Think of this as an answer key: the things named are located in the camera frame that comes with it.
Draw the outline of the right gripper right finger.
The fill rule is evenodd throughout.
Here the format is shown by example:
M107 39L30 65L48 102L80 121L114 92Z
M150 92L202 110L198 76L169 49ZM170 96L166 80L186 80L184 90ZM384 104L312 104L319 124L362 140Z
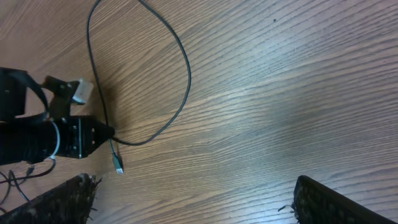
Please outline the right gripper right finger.
M395 224L306 175L297 178L288 207L299 224Z

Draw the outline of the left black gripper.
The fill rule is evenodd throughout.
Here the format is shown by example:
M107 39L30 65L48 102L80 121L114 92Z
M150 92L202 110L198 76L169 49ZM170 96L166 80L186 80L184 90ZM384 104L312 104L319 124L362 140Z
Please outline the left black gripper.
M60 132L58 156L82 159L115 135L112 126L94 116L71 116L57 122Z

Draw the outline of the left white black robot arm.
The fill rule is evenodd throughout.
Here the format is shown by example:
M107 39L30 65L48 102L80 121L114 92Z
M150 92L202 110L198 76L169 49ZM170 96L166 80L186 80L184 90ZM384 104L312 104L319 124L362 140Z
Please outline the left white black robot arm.
M94 116L72 116L93 85L47 76L38 84L24 70L1 69L1 164L42 162L54 156L81 159L114 136Z

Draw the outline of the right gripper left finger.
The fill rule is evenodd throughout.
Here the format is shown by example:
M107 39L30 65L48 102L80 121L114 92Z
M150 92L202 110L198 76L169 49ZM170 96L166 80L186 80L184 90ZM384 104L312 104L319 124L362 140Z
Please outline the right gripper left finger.
M1 224L86 224L101 181L81 173L1 215Z

